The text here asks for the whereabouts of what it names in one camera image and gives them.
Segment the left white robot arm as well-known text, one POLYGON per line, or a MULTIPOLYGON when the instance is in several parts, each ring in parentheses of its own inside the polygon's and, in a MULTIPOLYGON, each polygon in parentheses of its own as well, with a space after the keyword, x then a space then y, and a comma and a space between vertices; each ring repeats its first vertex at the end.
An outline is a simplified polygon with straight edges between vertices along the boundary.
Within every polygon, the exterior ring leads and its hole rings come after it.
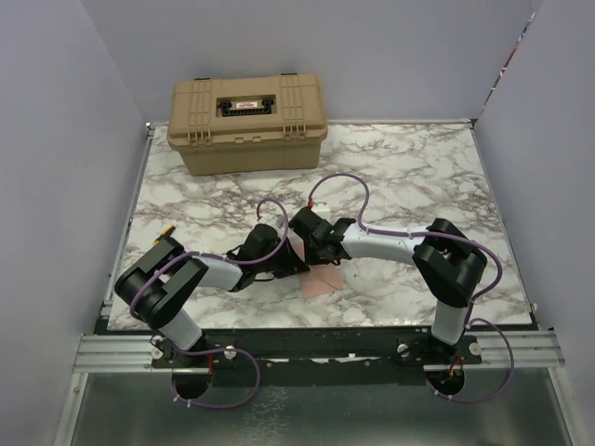
POLYGON ((114 292, 133 316, 176 347, 189 350, 203 330, 183 309, 195 289, 239 292, 265 274, 269 281, 307 272, 309 267, 278 230, 257 224, 243 244, 224 258, 193 256, 167 231, 156 244, 120 275, 114 292))

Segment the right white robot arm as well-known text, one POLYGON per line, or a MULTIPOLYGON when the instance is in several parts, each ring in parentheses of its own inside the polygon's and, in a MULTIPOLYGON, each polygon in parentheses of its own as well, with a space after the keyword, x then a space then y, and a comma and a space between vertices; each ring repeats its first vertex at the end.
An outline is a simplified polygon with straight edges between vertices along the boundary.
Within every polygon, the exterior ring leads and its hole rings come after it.
POLYGON ((303 242, 310 266, 373 258, 416 267, 437 299, 431 335, 449 346, 458 343, 487 258, 450 221, 437 218, 426 228, 410 231, 364 229, 353 218, 331 224, 304 207, 289 221, 289 228, 303 242))

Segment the pink paper envelope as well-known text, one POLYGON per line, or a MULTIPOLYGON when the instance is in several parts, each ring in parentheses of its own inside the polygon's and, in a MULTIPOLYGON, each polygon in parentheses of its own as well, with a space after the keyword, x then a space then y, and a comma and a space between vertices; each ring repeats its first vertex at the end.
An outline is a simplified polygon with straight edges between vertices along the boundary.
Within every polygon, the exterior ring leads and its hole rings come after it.
POLYGON ((344 282, 335 265, 314 265, 297 275, 300 291, 305 299, 342 291, 344 282))

